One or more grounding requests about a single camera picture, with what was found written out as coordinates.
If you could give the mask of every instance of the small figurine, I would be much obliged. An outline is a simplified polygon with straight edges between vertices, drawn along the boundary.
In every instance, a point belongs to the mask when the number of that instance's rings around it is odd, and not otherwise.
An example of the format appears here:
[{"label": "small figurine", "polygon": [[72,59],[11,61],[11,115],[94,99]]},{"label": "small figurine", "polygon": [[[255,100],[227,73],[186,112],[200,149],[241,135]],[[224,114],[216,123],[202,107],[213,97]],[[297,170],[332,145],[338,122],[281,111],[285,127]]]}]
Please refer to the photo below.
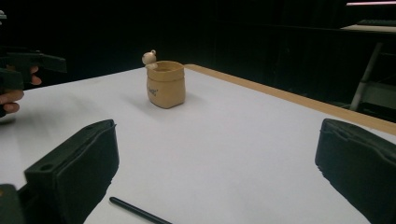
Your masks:
[{"label": "small figurine", "polygon": [[156,51],[153,49],[151,52],[147,52],[142,57],[143,64],[146,65],[147,68],[156,69],[158,67],[157,57],[155,56]]}]

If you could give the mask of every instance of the stylus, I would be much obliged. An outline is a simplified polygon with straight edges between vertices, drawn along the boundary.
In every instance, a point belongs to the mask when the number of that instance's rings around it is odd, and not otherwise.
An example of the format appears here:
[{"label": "stylus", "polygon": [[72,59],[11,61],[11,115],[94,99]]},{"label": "stylus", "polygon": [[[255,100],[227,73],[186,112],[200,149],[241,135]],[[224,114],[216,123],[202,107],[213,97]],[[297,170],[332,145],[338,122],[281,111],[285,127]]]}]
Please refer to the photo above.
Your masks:
[{"label": "stylus", "polygon": [[133,206],[133,205],[131,205],[129,203],[126,203],[126,202],[124,202],[124,201],[122,201],[122,200],[120,200],[120,199],[118,199],[116,197],[110,197],[110,201],[112,203],[118,205],[119,207],[124,208],[124,209],[126,209],[126,210],[128,210],[130,212],[133,212],[133,213],[137,214],[138,216],[141,216],[142,218],[147,219],[147,220],[149,220],[149,221],[151,221],[153,223],[156,223],[156,224],[172,224],[172,223],[170,223],[168,221],[163,220],[160,217],[156,217],[156,216],[154,216],[154,215],[152,215],[152,214],[150,214],[150,213],[148,213],[148,212],[146,212],[146,211],[144,211],[144,210],[142,210],[142,209],[140,209],[138,207],[135,207],[135,206]]}]

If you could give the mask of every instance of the table surface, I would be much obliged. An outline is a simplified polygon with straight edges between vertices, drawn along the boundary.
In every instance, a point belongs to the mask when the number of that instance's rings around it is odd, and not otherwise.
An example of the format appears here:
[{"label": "table surface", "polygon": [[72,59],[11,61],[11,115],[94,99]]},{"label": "table surface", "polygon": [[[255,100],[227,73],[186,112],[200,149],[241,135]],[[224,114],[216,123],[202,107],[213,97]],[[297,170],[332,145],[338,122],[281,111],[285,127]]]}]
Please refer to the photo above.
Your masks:
[{"label": "table surface", "polygon": [[170,109],[149,101],[145,68],[27,91],[0,125],[0,183],[21,188],[28,166],[114,119],[120,168],[85,223],[149,223],[110,196],[172,223],[369,223],[315,165],[320,125],[396,143],[394,123],[194,64],[185,78],[186,102]]}]

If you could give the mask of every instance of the wooden table edge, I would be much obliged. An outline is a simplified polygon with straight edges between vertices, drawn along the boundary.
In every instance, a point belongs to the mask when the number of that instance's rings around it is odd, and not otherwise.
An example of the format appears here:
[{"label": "wooden table edge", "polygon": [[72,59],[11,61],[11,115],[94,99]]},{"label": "wooden table edge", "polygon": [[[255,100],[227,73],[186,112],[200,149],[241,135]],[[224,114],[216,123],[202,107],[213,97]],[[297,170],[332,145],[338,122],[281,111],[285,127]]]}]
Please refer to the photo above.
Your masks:
[{"label": "wooden table edge", "polygon": [[265,86],[257,82],[249,81],[241,77],[234,77],[225,73],[221,73],[216,70],[212,70],[200,65],[188,63],[184,64],[185,68],[192,71],[199,72],[211,77],[216,77],[231,83],[250,88],[255,91],[260,91],[266,94],[273,95],[277,98],[293,102],[298,105],[303,105],[315,109],[317,111],[335,116],[340,119],[346,119],[351,122],[358,123],[360,125],[366,126],[368,128],[376,129],[384,133],[390,133],[396,135],[396,123],[364,115],[352,110],[344,109],[335,105],[329,105],[317,100],[313,100],[301,95],[297,95],[291,92],[282,91],[273,87]]}]

